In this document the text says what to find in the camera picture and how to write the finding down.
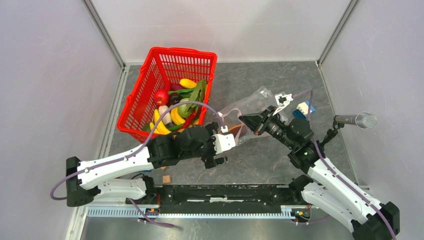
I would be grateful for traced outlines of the brown orange hot dog bun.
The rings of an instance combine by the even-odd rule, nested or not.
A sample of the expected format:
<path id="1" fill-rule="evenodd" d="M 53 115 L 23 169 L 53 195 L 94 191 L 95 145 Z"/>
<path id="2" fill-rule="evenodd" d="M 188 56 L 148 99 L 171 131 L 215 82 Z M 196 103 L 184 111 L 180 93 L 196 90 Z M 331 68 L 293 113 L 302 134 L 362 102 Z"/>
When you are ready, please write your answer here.
<path id="1" fill-rule="evenodd" d="M 251 133 L 251 130 L 245 124 L 238 124 L 228 128 L 229 132 L 234 136 L 234 139 L 243 138 Z"/>

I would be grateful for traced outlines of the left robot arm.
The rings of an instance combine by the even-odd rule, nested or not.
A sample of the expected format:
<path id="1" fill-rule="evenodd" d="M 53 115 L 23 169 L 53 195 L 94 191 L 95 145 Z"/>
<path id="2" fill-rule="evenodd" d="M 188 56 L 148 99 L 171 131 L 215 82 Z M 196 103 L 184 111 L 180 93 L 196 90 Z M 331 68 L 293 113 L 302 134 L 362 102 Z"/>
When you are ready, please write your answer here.
<path id="1" fill-rule="evenodd" d="M 153 203 L 157 190 L 151 177 L 141 180 L 120 179 L 134 172 L 175 166 L 182 160 L 200 158 L 206 169 L 228 161 L 216 158 L 235 147 L 235 138 L 217 123 L 196 125 L 182 132 L 158 135 L 138 147 L 102 159 L 82 161 L 73 156 L 66 160 L 66 204 L 80 207 L 104 197 L 124 197 Z"/>

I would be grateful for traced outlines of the clear zip top bag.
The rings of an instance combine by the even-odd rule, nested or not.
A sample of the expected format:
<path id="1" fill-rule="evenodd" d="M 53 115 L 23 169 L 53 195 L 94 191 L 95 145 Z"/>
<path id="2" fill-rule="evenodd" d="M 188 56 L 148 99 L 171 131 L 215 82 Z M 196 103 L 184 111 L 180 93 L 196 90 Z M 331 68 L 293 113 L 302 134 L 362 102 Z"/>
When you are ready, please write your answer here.
<path id="1" fill-rule="evenodd" d="M 225 125 L 228 127 L 233 127 L 235 125 L 244 124 L 239 120 L 239 116 L 246 114 L 254 114 L 264 111 L 269 106 L 277 106 L 275 99 L 275 94 L 273 94 L 269 89 L 262 86 L 256 90 L 252 95 L 237 100 L 218 112 L 219 116 L 222 118 Z M 257 136 L 254 133 L 249 133 L 244 137 L 235 139 L 237 146 L 245 143 L 246 141 L 256 138 Z"/>

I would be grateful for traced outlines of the pale green cabbage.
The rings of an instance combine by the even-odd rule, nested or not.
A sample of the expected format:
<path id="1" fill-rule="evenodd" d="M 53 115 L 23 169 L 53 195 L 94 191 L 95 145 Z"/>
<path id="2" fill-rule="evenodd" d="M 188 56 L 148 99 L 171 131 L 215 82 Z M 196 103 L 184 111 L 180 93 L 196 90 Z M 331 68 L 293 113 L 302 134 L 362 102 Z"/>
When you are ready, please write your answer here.
<path id="1" fill-rule="evenodd" d="M 182 104 L 177 108 L 177 113 L 184 119 L 188 118 L 193 111 L 191 104 Z"/>

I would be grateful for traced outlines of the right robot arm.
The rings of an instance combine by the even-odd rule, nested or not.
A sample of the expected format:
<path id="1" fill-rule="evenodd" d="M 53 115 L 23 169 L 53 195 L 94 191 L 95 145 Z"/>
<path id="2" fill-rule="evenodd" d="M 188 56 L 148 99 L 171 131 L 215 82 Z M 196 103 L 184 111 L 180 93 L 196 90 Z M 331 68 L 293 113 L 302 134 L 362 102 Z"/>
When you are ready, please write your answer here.
<path id="1" fill-rule="evenodd" d="M 304 174 L 290 184 L 289 199 L 314 205 L 344 225 L 355 240 L 394 240 L 400 232 L 400 210 L 382 203 L 339 171 L 325 157 L 308 120 L 294 118 L 289 124 L 269 106 L 262 112 L 239 116 L 255 135 L 268 133 L 288 147 L 290 162 Z"/>

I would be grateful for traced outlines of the green leafy vegetable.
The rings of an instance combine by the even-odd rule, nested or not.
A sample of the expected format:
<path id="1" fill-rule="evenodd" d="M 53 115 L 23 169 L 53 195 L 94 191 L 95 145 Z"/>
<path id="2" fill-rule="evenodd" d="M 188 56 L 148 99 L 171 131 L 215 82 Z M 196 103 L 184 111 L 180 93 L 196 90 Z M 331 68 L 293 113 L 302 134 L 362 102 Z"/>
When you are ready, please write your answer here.
<path id="1" fill-rule="evenodd" d="M 196 102 L 202 102 L 205 97 L 205 91 L 207 88 L 207 81 L 205 79 L 200 80 L 196 87 L 194 88 L 193 92 L 191 93 L 189 97 L 189 101 L 196 101 Z M 187 105 L 187 112 L 191 114 L 192 112 L 197 112 L 199 109 L 198 104 L 188 104 Z"/>

